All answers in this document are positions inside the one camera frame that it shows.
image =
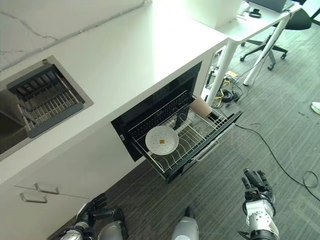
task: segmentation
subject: black office chair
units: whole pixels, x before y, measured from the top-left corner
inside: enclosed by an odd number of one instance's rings
[[[288,21],[287,25],[285,26],[285,29],[287,30],[305,30],[305,29],[309,29],[311,27],[311,18],[309,17],[309,15],[306,13],[306,11],[304,11],[303,9],[298,10],[293,16],[292,18]],[[246,58],[246,56],[253,54],[255,52],[258,52],[260,50],[263,50],[265,48],[265,46],[267,45],[268,41],[270,40],[271,35],[269,35],[267,37],[267,39],[265,41],[256,41],[256,40],[247,40],[248,43],[254,44],[254,45],[258,45],[258,47],[256,47],[255,49],[253,49],[252,51],[247,52],[245,55],[243,55],[242,57],[240,57],[240,61],[243,62]],[[282,52],[282,56],[281,59],[285,59],[285,57],[287,56],[287,52],[288,50],[285,50],[279,46],[273,46],[272,50],[278,51],[278,52]],[[275,64],[276,64],[276,59],[275,56],[273,54],[272,51],[269,51],[269,58],[272,62],[271,65],[269,65],[267,68],[271,71]]]

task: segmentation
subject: drawer handle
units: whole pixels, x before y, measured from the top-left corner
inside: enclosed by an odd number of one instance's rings
[[[25,198],[25,195],[23,193],[20,193],[20,198],[22,201],[26,203],[36,203],[36,204],[46,204],[48,202],[47,197],[43,197],[43,201],[38,201],[38,200],[28,200]]]
[[[35,186],[35,189],[37,189],[37,191],[40,192],[40,193],[55,194],[55,195],[59,195],[59,194],[60,194],[59,188],[56,188],[55,191],[47,191],[47,190],[42,190],[42,189],[39,187],[38,183],[35,183],[34,186]]]

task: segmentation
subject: floor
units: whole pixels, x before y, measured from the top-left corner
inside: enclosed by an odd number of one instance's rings
[[[267,70],[267,59],[253,87],[239,84],[244,96],[250,89],[248,96],[220,109],[226,115],[243,111],[237,124],[258,131],[299,181],[307,170],[320,177],[320,115],[310,108],[311,102],[320,102],[319,39],[319,25],[284,31],[277,44],[289,50],[286,59],[275,52],[272,71]],[[259,53],[239,61],[252,48],[239,46],[230,69],[240,74],[253,66]],[[195,208],[200,239],[241,240],[237,230],[248,230],[241,208],[244,168],[263,170],[272,184],[280,239],[320,240],[320,202],[284,174],[259,136],[237,126],[220,138],[203,161],[168,185],[143,162],[107,191],[108,205],[123,209],[130,240],[169,240],[187,206]],[[320,185],[312,191],[320,197]],[[104,223],[97,224],[97,230]]]

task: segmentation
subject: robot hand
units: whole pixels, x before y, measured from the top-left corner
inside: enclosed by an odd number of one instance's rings
[[[249,240],[279,240],[279,231],[273,221],[276,209],[272,187],[261,170],[256,172],[246,168],[243,172],[247,179],[241,179],[245,187],[242,209],[250,233],[239,233]]]
[[[115,206],[104,208],[106,203],[105,193],[95,197],[84,204],[76,215],[76,223],[60,233],[60,240],[92,240],[96,239],[93,228],[98,220],[113,218],[113,222],[106,225],[98,234],[98,240],[127,240],[128,230],[125,216],[121,208]]]
[[[94,219],[93,213],[106,206],[106,201],[106,195],[105,193],[102,193],[99,196],[92,199],[90,202],[83,205],[82,208],[79,210],[78,214],[76,215],[76,222],[84,222],[92,228],[96,221]]]

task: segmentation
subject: white box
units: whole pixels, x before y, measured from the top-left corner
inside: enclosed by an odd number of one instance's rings
[[[213,29],[237,16],[242,0],[184,0],[186,13]]]

